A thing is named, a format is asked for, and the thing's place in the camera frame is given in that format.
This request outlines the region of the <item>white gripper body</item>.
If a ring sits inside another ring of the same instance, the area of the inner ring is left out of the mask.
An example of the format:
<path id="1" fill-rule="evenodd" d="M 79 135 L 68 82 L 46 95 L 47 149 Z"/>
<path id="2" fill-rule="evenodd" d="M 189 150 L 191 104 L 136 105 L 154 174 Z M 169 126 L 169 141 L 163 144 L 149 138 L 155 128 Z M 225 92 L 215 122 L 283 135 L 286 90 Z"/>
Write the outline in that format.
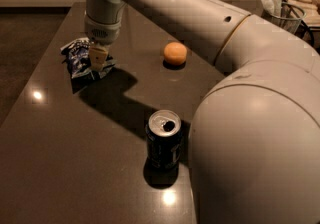
<path id="1" fill-rule="evenodd" d="M 121 23 L 99 23 L 86 15 L 84 17 L 84 28 L 87 37 L 92 42 L 100 45 L 111 45 L 119 36 Z"/>

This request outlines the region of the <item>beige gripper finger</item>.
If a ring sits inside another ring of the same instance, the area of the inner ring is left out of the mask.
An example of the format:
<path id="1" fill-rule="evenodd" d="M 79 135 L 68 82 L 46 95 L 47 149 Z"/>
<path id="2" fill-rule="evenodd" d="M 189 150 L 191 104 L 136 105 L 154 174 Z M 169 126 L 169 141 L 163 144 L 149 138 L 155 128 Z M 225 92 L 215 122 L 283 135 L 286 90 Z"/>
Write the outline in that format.
<path id="1" fill-rule="evenodd" d="M 91 69 L 93 71 L 100 72 L 103 69 L 108 57 L 108 49 L 99 44 L 92 44 L 89 48 L 88 54 L 91 63 Z"/>

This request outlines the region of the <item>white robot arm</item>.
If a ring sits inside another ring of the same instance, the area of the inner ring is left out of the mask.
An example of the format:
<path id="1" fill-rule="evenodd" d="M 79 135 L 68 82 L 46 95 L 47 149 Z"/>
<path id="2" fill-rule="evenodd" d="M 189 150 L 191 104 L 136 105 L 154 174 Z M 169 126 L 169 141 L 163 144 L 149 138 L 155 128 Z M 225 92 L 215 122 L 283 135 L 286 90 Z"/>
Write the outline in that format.
<path id="1" fill-rule="evenodd" d="M 123 4 L 224 74 L 189 130 L 197 223 L 319 224 L 317 52 L 219 0 L 87 0 L 87 27 L 113 33 Z"/>

